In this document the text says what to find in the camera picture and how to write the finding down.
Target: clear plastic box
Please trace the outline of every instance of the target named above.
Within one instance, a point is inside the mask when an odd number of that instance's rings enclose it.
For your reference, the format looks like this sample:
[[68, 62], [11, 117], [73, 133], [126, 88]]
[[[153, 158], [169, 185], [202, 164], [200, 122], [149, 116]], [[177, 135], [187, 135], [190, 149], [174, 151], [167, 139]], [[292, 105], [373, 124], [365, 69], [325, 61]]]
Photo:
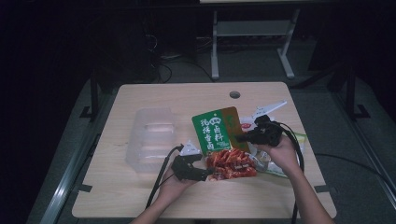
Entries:
[[136, 112], [126, 161], [137, 173], [158, 174], [163, 160], [175, 147], [175, 118], [169, 107]]

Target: floor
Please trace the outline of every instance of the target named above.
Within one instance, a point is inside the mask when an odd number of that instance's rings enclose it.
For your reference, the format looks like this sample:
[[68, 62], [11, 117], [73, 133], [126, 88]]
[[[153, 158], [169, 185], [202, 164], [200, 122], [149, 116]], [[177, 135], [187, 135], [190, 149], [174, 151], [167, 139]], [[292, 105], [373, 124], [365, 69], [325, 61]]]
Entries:
[[[316, 45], [314, 40], [293, 41], [290, 45], [288, 57], [296, 76], [295, 79], [287, 79], [284, 75], [276, 54], [276, 48], [280, 47], [280, 43], [278, 40], [264, 40], [259, 46], [241, 44], [238, 47], [240, 49], [221, 51], [219, 53], [220, 79], [217, 82], [282, 81], [292, 86], [315, 74], [315, 71], [308, 71], [310, 57]], [[173, 54], [175, 53], [167, 52], [166, 55], [172, 56]], [[166, 66], [160, 66], [160, 74], [162, 80], [170, 77], [168, 83], [212, 82], [208, 74], [210, 72], [208, 50], [199, 53], [195, 60], [176, 57], [173, 60], [163, 61], [163, 64]], [[374, 152], [381, 161], [381, 165], [389, 172], [391, 179], [396, 181], [396, 165], [393, 162], [396, 158], [394, 150], [396, 125], [375, 99], [371, 88], [359, 79], [357, 80], [356, 103], [364, 105], [371, 117], [351, 121], [343, 108], [345, 90], [332, 93], [326, 89], [330, 78], [330, 76], [325, 77], [302, 90], [290, 89], [290, 93], [314, 152], [343, 158], [317, 155], [319, 167], [331, 189], [337, 209], [338, 214], [334, 220], [336, 223], [392, 223], [396, 220], [394, 195], [393, 200], [390, 199], [392, 195], [389, 196], [386, 186], [378, 175], [372, 174], [359, 164], [372, 168], [378, 166], [372, 159]], [[114, 90], [112, 94], [102, 92], [99, 94], [101, 112], [94, 122], [90, 122], [89, 119], [79, 117], [83, 108], [90, 105], [90, 83], [87, 82], [81, 90], [27, 223], [39, 223], [44, 216], [70, 159], [76, 150], [87, 146], [84, 136], [101, 132], [116, 94], [117, 90]], [[56, 223], [128, 223], [132, 220], [128, 217], [84, 219], [72, 216], [71, 209], [78, 195], [77, 188], [82, 183], [89, 163], [90, 155], [78, 170], [76, 181], [68, 191], [67, 200], [56, 218]], [[193, 223], [193, 220], [160, 219], [157, 223], [187, 224]], [[290, 220], [213, 220], [212, 223], [290, 223]]]

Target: red food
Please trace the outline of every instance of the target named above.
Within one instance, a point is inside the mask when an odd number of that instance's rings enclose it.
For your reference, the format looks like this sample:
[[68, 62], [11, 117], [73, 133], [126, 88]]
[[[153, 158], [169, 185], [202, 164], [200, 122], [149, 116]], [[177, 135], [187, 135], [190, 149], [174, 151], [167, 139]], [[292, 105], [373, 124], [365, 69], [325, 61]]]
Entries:
[[206, 159], [206, 165], [208, 168], [215, 169], [214, 174], [209, 177], [210, 180], [248, 177], [257, 174], [254, 161], [247, 153], [236, 148], [211, 152]]

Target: dark background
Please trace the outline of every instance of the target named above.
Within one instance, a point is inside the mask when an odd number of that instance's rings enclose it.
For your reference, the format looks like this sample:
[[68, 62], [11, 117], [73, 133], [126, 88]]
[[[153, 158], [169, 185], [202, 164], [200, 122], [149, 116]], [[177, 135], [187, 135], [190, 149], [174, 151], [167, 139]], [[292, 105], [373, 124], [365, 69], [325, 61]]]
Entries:
[[[106, 7], [131, 3], [111, 4]], [[194, 39], [211, 36], [212, 19], [207, 11], [165, 11], [155, 16], [135, 11], [116, 16], [81, 13], [80, 9], [92, 7], [90, 1], [8, 0], [0, 6], [0, 221], [24, 223], [92, 70], [100, 74], [99, 84], [105, 91], [122, 83], [150, 82], [155, 78], [150, 64], [156, 58], [146, 50], [144, 33], [155, 33], [164, 46], [184, 49], [193, 58]], [[324, 69], [339, 60], [352, 64], [396, 120], [394, 9], [386, 1], [305, 7], [294, 38], [318, 40], [312, 69]], [[180, 30], [180, 26], [189, 28]]]

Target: green food package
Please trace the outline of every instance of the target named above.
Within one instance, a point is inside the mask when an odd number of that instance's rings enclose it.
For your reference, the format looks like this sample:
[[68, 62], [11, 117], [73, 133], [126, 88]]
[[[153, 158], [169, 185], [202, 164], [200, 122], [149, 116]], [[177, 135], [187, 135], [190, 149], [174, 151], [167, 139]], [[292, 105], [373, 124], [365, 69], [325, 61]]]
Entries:
[[238, 143], [234, 137], [243, 133], [235, 107], [227, 107], [194, 116], [192, 117], [192, 123], [204, 156], [208, 151], [231, 148], [249, 152], [248, 144], [246, 142]]

